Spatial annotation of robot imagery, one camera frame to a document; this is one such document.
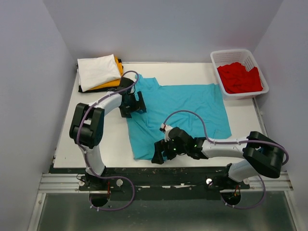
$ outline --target white wall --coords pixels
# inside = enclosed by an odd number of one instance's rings
[[[290,153],[286,169],[302,217],[308,218],[307,0],[284,0],[254,56],[270,90],[258,98],[265,125],[269,136]]]
[[[0,230],[23,231],[51,164],[75,67],[41,0],[2,0],[0,31]]]
[[[73,57],[210,62],[253,51],[282,0],[44,0]]]

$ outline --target white basket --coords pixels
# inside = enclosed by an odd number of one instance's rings
[[[211,53],[211,59],[214,66],[214,71],[216,74],[216,77],[219,81],[220,90],[222,92],[222,97],[224,100],[240,100],[240,99],[249,99],[253,98],[257,95],[267,93],[269,91],[269,86],[267,82],[264,79],[264,76],[255,61],[252,53],[245,49],[234,49],[234,50],[225,50],[225,51],[214,51]],[[247,71],[250,71],[255,66],[258,68],[259,76],[261,85],[263,87],[262,91],[256,91],[256,92],[248,92],[248,93],[238,93],[238,94],[229,94],[226,92],[222,82],[221,78],[219,76],[217,68],[219,66],[224,66],[227,64],[232,64],[234,62],[239,62],[242,65],[246,67]]]

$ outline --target blue towel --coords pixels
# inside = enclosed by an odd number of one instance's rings
[[[147,113],[132,113],[128,118],[130,145],[135,159],[151,160],[154,143],[163,139],[159,130],[166,117],[177,110],[196,112],[205,122],[210,138],[226,139],[231,135],[227,113],[218,85],[160,86],[156,78],[143,78],[135,85],[141,91]],[[202,123],[190,113],[174,114],[167,124],[185,130],[192,137],[204,137]]]

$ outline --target folded white cloth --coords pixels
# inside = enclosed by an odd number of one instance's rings
[[[77,61],[82,91],[121,78],[113,54],[100,58],[78,59]]]

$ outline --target white table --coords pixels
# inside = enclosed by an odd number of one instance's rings
[[[144,78],[155,77],[160,85],[217,83],[213,66],[209,63],[125,63],[123,67],[124,71],[135,70],[142,74]],[[128,74],[128,77],[134,78],[134,75]],[[80,149],[69,137],[69,129],[76,105],[78,103],[96,101],[103,95],[105,95],[105,92],[78,93],[78,79],[76,79],[55,153],[54,168],[85,167]],[[252,99],[225,101],[224,104],[229,119],[232,138],[247,136],[250,131],[261,132]],[[111,111],[105,117],[100,150],[102,160],[107,167],[215,167],[226,166],[231,162],[240,161],[238,158],[225,157],[194,160],[186,155],[177,156],[162,165],[152,164],[148,160],[134,160],[128,138],[126,119],[121,117],[118,108]]]

